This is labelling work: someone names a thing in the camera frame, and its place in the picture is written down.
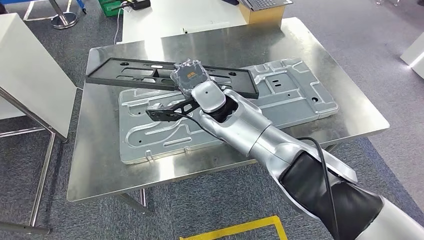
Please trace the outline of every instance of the black bracket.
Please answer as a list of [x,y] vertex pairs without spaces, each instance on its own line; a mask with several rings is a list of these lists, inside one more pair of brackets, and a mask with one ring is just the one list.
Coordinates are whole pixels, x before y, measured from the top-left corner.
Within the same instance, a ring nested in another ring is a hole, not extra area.
[[175,122],[183,117],[181,115],[187,115],[198,107],[199,104],[190,98],[169,108],[147,109],[145,112],[154,122]]
[[[170,74],[174,62],[147,61],[111,57],[87,74],[86,83],[140,89],[178,91]],[[259,91],[247,69],[203,65],[219,86],[225,86],[248,99],[258,99]]]

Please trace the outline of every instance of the stainless steel table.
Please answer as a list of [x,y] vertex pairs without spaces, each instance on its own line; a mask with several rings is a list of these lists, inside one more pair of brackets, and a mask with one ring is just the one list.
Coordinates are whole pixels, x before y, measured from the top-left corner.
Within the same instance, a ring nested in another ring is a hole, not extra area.
[[[240,68],[300,57],[324,84],[340,110],[330,117],[284,129],[311,136],[323,147],[375,135],[389,123],[297,18],[277,25],[244,25],[91,49],[87,72],[110,57]],[[255,163],[226,145],[181,153],[146,163],[120,161],[120,91],[127,87],[87,83],[82,95],[67,199],[93,200]]]

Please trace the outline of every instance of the cardboard box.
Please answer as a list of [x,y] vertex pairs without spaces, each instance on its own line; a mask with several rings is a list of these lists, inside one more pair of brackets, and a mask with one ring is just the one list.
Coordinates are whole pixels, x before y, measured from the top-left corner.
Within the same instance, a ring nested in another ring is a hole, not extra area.
[[247,24],[264,22],[280,23],[283,18],[284,9],[286,8],[286,6],[278,6],[259,11],[251,11],[243,4],[239,4],[238,6]]

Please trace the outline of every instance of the black cable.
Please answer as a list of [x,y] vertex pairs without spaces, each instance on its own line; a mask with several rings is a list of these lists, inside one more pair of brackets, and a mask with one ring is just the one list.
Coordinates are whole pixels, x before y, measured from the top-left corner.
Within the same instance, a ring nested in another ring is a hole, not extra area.
[[210,132],[209,130],[207,130],[206,128],[204,128],[196,119],[192,118],[191,116],[188,115],[184,115],[182,113],[179,112],[174,112],[173,114],[190,119],[191,121],[195,122],[203,131],[207,132],[208,134],[212,135],[212,137],[215,137],[218,140],[223,141],[222,139],[218,138],[217,136],[215,136],[215,134],[213,134],[212,132]]
[[337,223],[337,217],[336,217],[336,208],[334,207],[334,198],[333,198],[333,192],[332,189],[330,187],[330,181],[329,181],[329,172],[327,169],[327,164],[326,161],[324,160],[324,153],[323,153],[323,149],[321,148],[320,144],[318,143],[317,140],[313,139],[312,137],[300,137],[298,138],[298,140],[309,140],[312,141],[313,144],[315,144],[316,150],[318,151],[318,156],[321,159],[321,166],[322,166],[322,170],[324,171],[324,181],[325,181],[325,188],[327,189],[328,192],[328,200],[330,202],[330,207],[332,209],[331,214],[332,214],[332,227],[335,230],[335,236],[334,239],[335,240],[339,240],[340,236],[339,236],[339,226]]

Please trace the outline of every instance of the green bin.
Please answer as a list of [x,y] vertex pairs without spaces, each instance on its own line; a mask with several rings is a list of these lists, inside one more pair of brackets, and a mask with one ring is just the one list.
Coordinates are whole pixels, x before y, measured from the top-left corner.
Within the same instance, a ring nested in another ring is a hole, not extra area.
[[111,2],[110,0],[98,0],[98,2],[100,3],[101,9],[103,9],[104,15],[106,17],[118,15],[119,9],[112,9],[119,7],[121,5],[121,1]]

